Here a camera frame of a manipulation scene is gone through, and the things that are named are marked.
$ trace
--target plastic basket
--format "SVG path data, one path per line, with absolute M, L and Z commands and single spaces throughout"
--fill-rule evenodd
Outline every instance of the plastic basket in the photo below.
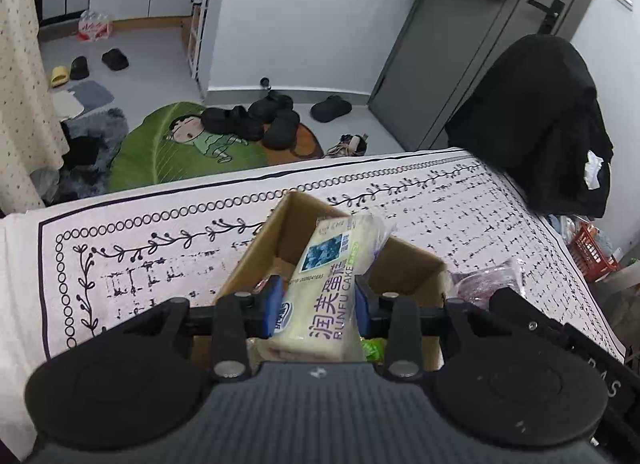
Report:
M 602 254 L 600 247 L 593 239 L 594 226 L 582 224 L 574 240 L 569 244 L 569 253 L 574 259 L 575 265 L 588 282 L 599 280 L 609 272 L 618 270 L 618 264 L 608 261 Z

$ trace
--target gray door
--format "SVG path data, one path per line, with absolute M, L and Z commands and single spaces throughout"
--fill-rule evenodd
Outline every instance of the gray door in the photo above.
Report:
M 406 149 L 443 147 L 443 127 L 495 58 L 545 13 L 528 0 L 420 0 L 370 109 Z M 551 6 L 554 0 L 534 0 Z M 572 0 L 560 0 L 558 31 Z

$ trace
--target gray fluffy rug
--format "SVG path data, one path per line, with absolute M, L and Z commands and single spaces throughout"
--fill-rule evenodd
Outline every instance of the gray fluffy rug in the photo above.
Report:
M 99 145 L 98 155 L 95 163 L 90 165 L 69 165 L 68 154 L 64 156 L 65 164 L 60 168 L 58 191 L 51 202 L 47 203 L 49 205 L 105 194 L 111 162 L 129 132 L 127 120 L 120 108 L 68 119 L 65 124 L 69 139 L 95 139 L 93 143 Z

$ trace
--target beige curtain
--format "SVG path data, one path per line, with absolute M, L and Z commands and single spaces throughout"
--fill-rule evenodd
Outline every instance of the beige curtain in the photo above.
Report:
M 29 173 L 58 170 L 68 145 L 47 92 L 33 0 L 0 0 L 0 209 L 44 206 Z

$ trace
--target ribbed gray surface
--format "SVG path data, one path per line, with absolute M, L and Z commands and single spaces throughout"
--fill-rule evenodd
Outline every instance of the ribbed gray surface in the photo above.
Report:
M 326 374 L 316 378 L 311 372 L 318 365 L 266 363 L 252 380 L 217 386 L 198 415 L 180 430 L 147 446 L 87 454 L 50 445 L 30 462 L 606 462 L 585 442 L 539 453 L 488 446 L 450 427 L 418 387 L 389 383 L 370 365 L 321 367 Z

